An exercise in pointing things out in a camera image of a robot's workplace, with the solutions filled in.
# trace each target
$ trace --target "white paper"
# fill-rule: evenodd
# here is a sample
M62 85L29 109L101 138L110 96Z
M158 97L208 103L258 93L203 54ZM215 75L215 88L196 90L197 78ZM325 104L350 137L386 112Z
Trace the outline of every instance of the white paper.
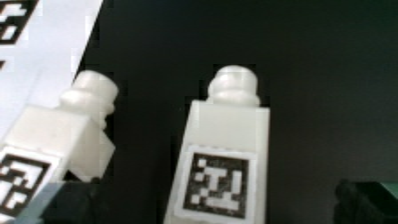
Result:
M0 42L0 138L25 105L57 106L75 78L100 6L101 0L39 0L16 43ZM9 14L23 14L23 8L9 9Z

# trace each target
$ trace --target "rounded knob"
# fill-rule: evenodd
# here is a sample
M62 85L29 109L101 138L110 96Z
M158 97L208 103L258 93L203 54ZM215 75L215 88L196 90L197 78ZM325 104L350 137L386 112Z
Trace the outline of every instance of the rounded knob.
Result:
M226 66L208 87L208 102L240 106L258 106L258 78L253 71L238 66Z

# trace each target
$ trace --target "cylindrical top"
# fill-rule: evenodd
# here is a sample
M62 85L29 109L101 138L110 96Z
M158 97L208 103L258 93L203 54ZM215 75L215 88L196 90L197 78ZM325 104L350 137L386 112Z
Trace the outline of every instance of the cylindrical top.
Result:
M82 71L71 89L61 95L59 109L91 116L100 127L107 127L105 117L114 112L117 86L94 71Z
M116 96L117 96L117 86L109 79L94 71L82 71L73 83L75 89L85 89L109 103L114 103Z
M215 75L208 87L208 101L240 106L258 106L258 78L253 71L238 66L226 66Z

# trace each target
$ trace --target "black background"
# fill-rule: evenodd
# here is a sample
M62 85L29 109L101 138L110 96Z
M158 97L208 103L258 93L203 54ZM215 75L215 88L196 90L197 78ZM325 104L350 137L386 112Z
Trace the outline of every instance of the black background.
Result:
M192 99L247 65L270 105L269 224L331 224L340 179L398 181L395 1L105 0L80 69L121 94L101 223L162 223Z

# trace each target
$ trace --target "black and white marker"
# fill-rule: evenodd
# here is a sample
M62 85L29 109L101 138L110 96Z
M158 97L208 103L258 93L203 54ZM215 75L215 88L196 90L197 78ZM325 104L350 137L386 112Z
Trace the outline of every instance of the black and white marker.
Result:
M269 120L253 71L226 66L194 101L165 224L263 224Z

